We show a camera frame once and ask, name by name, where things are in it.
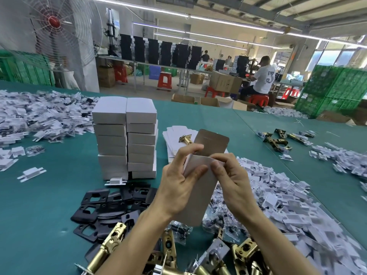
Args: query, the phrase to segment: blue bin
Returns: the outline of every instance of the blue bin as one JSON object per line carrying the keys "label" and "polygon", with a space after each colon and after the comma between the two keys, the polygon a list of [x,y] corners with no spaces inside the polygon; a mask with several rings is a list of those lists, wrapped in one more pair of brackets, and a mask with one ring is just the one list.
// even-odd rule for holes
{"label": "blue bin", "polygon": [[160,72],[161,72],[161,67],[149,66],[149,79],[159,80]]}

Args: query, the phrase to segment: person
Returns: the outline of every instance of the person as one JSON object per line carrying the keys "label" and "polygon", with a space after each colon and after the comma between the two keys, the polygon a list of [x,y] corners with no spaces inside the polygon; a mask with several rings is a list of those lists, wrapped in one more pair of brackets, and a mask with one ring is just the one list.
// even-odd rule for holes
{"label": "person", "polygon": [[240,90],[240,99],[245,100],[248,95],[267,95],[275,80],[276,69],[270,65],[270,57],[263,56],[259,63],[260,69],[250,76],[250,81],[256,83],[249,87],[243,87]]}
{"label": "person", "polygon": [[228,56],[228,58],[226,59],[226,61],[224,62],[224,64],[228,65],[232,62],[232,57]]}
{"label": "person", "polygon": [[[186,157],[204,145],[192,143],[178,150],[171,164],[162,170],[162,179],[152,204],[140,214],[128,236],[98,269],[95,275],[141,275],[164,229],[181,212],[196,181],[208,171],[201,165],[186,178]],[[278,230],[258,207],[247,172],[233,154],[213,154],[211,170],[217,177],[224,201],[236,219],[249,231],[274,274],[320,275],[317,269]]]}
{"label": "person", "polygon": [[202,61],[208,61],[209,60],[209,55],[208,55],[208,50],[205,50],[204,52],[205,54],[201,56],[201,60]]}

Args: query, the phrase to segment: person in black shirt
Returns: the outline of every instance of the person in black shirt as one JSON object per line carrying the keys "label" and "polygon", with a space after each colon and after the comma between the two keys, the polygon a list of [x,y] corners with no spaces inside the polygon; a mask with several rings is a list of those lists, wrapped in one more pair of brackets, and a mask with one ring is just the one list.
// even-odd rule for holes
{"label": "person in black shirt", "polygon": [[205,54],[201,56],[201,60],[202,61],[208,61],[210,59],[209,55],[208,55],[208,50],[205,50],[204,52]]}

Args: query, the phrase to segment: white t-shirt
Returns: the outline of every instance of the white t-shirt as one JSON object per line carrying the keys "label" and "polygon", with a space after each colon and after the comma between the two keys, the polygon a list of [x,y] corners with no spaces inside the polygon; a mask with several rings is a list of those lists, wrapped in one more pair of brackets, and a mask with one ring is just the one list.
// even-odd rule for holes
{"label": "white t-shirt", "polygon": [[254,77],[257,79],[254,90],[258,93],[268,93],[275,80],[275,68],[271,65],[260,67]]}

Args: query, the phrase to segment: hand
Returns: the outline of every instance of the hand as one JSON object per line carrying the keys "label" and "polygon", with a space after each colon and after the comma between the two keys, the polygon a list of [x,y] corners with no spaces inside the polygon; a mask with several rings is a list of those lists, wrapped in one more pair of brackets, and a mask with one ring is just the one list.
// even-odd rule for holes
{"label": "hand", "polygon": [[210,157],[225,163],[221,166],[214,161],[211,169],[222,187],[228,209],[240,222],[245,222],[250,213],[256,214],[259,210],[247,171],[241,167],[233,153],[215,153]]}
{"label": "hand", "polygon": [[185,178],[183,169],[186,157],[203,148],[204,145],[194,143],[182,147],[172,163],[163,167],[161,183],[152,202],[160,213],[173,218],[185,208],[196,181],[208,170],[205,165],[198,166]]}

